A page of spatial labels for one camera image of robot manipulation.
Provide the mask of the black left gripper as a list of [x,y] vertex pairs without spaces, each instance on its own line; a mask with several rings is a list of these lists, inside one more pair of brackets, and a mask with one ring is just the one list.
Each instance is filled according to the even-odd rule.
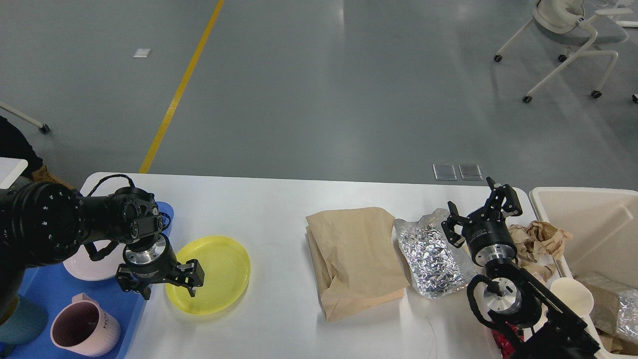
[[150,300],[151,284],[169,283],[186,288],[194,298],[203,287],[205,271],[198,259],[178,264],[168,236],[159,233],[149,248],[134,251],[125,247],[124,263],[118,266],[116,281],[124,292],[134,291],[145,301]]

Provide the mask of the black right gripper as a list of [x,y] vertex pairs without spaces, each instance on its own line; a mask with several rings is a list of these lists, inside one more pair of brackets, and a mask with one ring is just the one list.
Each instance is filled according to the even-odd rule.
[[[461,248],[466,241],[472,262],[476,265],[486,265],[495,259],[515,259],[516,247],[503,221],[523,214],[519,197],[510,185],[498,184],[492,177],[486,177],[486,182],[490,195],[485,202],[485,222],[472,222],[471,218],[460,216],[451,201],[447,202],[449,215],[441,222],[448,243]],[[456,232],[456,226],[464,227],[461,230],[463,236]]]

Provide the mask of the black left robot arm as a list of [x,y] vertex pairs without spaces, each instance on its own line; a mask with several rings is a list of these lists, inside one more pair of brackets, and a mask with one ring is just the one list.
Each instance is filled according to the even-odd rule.
[[150,299],[152,284],[186,288],[190,296],[204,285],[196,259],[177,260],[155,195],[128,186],[96,197],[55,182],[31,182],[1,191],[1,312],[9,309],[29,268],[62,263],[84,247],[100,261],[119,245],[123,261],[115,278],[125,291]]

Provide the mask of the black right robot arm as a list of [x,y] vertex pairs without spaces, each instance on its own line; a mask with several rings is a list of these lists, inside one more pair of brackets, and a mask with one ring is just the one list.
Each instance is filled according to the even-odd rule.
[[516,191],[492,178],[486,182],[490,194],[482,207],[461,216],[449,201],[441,224],[447,241],[466,245],[472,262],[484,269],[467,288],[471,312],[506,338],[513,359],[594,359],[600,344],[585,321],[517,263],[505,222],[523,213]]

